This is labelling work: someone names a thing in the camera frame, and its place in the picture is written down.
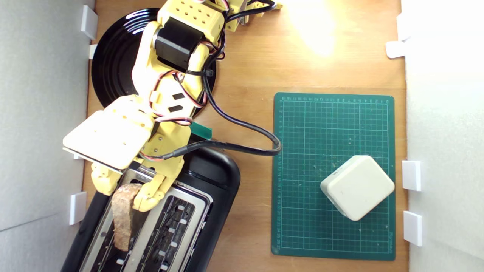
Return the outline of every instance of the green cutting mat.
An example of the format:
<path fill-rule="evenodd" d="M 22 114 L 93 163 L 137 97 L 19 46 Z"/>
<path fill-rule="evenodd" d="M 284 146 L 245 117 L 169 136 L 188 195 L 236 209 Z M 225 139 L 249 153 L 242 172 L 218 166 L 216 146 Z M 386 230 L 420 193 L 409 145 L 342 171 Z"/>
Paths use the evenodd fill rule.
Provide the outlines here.
<path fill-rule="evenodd" d="M 277 93 L 272 252 L 346 259 L 395 259 L 395 194 L 358 222 L 321 192 L 321 181 L 353 155 L 372 156 L 395 181 L 391 96 Z"/>

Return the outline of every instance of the wooden table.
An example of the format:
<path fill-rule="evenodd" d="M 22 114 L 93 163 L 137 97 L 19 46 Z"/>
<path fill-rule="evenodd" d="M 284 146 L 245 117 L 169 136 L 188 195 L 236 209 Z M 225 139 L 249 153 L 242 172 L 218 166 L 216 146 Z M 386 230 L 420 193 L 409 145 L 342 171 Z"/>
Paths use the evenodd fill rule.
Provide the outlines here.
<path fill-rule="evenodd" d="M 98 39 L 120 17 L 159 0 L 97 0 Z M 405 67 L 389 60 L 385 43 L 396 39 L 396 0 L 286 0 L 281 11 L 255 18 L 227 35 L 227 57 L 219 63 L 215 99 L 236 118 L 272 128 L 276 92 L 385 94 L 395 97 L 396 259 L 359 261 L 274 256 L 271 240 L 272 159 L 230 152 L 242 174 L 239 192 L 208 271 L 408 271 L 402 211 L 407 194 L 401 185 L 406 157 Z M 101 109 L 90 82 L 88 115 Z M 223 141 L 270 148 L 263 137 L 219 117 L 207 107 L 196 121 Z M 91 168 L 84 190 L 92 197 Z"/>

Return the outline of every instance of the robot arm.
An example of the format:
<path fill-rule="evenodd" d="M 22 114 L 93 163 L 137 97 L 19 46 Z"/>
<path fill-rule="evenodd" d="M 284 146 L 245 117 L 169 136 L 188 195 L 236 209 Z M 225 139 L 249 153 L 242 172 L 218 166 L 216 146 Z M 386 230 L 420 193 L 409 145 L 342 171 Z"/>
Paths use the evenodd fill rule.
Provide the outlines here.
<path fill-rule="evenodd" d="M 159 156 L 187 145 L 187 125 L 206 101 L 202 73 L 207 59 L 222 46 L 225 29 L 234 31 L 239 23 L 237 18 L 227 23 L 227 12 L 236 14 L 246 6 L 247 0 L 230 5 L 226 0 L 168 0 L 157 21 L 146 26 L 132 70 L 138 95 L 118 98 L 63 140 L 64 149 L 93 162 L 91 177 L 99 192 L 113 194 L 121 174 L 137 166 L 156 174 L 143 184 L 133 208 L 149 211 L 164 197 L 182 169 L 183 156 Z"/>

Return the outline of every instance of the white cube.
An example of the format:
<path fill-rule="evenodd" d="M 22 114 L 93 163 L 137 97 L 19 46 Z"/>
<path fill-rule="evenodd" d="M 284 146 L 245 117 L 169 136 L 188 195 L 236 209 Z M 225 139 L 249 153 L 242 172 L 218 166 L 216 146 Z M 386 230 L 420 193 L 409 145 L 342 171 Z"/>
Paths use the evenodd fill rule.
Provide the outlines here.
<path fill-rule="evenodd" d="M 321 190 L 344 216 L 358 221 L 389 196 L 395 184 L 370 156 L 356 155 L 321 182 Z"/>

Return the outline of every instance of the white bracket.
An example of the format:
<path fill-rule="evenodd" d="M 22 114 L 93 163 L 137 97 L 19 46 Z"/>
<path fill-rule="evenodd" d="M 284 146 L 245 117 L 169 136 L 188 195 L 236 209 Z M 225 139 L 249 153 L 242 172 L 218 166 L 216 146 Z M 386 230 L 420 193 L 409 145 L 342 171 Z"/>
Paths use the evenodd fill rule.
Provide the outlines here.
<path fill-rule="evenodd" d="M 94 52 L 96 52 L 97 44 L 96 45 L 91 45 L 89 47 L 89 59 L 92 60 L 94 58 Z"/>
<path fill-rule="evenodd" d="M 403 212 L 403 239 L 416 246 L 422 246 L 422 216 Z"/>
<path fill-rule="evenodd" d="M 82 8 L 81 31 L 91 40 L 96 39 L 97 33 L 97 14 L 87 5 Z"/>
<path fill-rule="evenodd" d="M 396 29 L 398 41 L 390 41 L 385 45 L 387 56 L 390 59 L 403 57 L 406 54 L 405 41 L 408 40 L 413 32 L 413 24 L 407 13 L 400 13 L 396 17 Z"/>
<path fill-rule="evenodd" d="M 419 161 L 402 161 L 402 184 L 404 189 L 422 191 L 422 171 Z"/>
<path fill-rule="evenodd" d="M 84 219 L 84 216 L 86 215 L 87 195 L 86 192 L 71 195 L 69 225 L 74 225 Z"/>

